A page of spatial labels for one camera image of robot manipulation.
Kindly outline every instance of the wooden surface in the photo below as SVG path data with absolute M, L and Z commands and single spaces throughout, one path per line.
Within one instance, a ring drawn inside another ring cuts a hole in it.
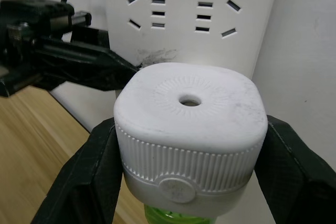
M 27 88 L 0 98 L 0 223 L 30 223 L 63 164 L 88 133 L 49 93 Z M 124 181 L 114 224 L 146 224 Z

